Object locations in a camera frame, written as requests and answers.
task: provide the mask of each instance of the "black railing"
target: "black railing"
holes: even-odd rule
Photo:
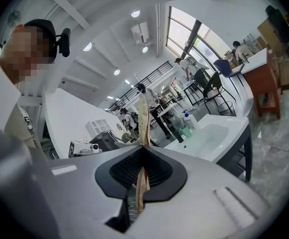
[[[158,69],[154,70],[150,73],[147,77],[145,77],[139,83],[143,83],[145,87],[149,86],[151,83],[158,80],[161,76],[163,76],[166,72],[172,69],[172,65],[167,61]],[[108,113],[114,114],[116,111],[120,110],[123,106],[125,106],[132,98],[134,98],[138,93],[139,90],[137,89],[137,83],[134,88],[130,89],[127,93],[125,93],[119,101],[116,101],[110,108],[108,109]]]

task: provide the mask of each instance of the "white sink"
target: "white sink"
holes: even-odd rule
[[[217,162],[234,145],[248,125],[247,118],[205,115],[199,129],[192,131],[190,138],[179,143],[173,141],[165,148],[193,157]]]

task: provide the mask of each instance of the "green cup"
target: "green cup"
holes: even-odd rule
[[[192,136],[192,133],[187,125],[181,127],[180,132],[185,135],[186,138],[190,138]]]

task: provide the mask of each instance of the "white partition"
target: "white partition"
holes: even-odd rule
[[[57,89],[55,93],[43,95],[43,107],[49,135],[60,158],[68,158],[71,140],[90,141],[92,136],[86,128],[90,121],[106,120],[114,134],[121,138],[123,125],[117,116],[109,114],[68,92]]]

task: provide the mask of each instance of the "ceiling air conditioner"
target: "ceiling air conditioner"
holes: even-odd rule
[[[148,25],[146,22],[142,22],[140,24],[132,26],[131,31],[136,44],[145,43],[146,40],[149,38]]]

